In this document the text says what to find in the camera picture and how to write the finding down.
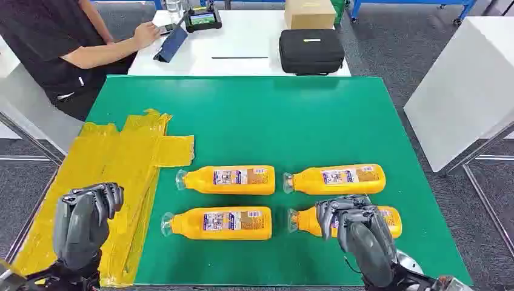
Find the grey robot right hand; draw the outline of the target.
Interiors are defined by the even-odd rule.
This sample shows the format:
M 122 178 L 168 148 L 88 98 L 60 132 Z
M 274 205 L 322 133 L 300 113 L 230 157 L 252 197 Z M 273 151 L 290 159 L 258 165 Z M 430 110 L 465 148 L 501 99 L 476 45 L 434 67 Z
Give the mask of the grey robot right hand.
M 391 285 L 398 256 L 378 207 L 365 195 L 346 195 L 318 201 L 315 208 L 323 239 L 332 237 L 332 222 L 337 221 L 340 248 L 355 257 L 364 279 L 374 287 Z

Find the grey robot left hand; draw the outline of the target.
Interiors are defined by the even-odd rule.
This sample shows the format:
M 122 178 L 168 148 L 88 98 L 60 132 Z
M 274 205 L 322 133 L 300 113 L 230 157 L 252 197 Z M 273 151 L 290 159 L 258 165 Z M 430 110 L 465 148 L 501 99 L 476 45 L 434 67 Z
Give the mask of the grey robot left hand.
M 90 264 L 109 235 L 108 220 L 124 202 L 124 188 L 104 182 L 71 189 L 58 199 L 54 219 L 53 250 L 71 270 Z

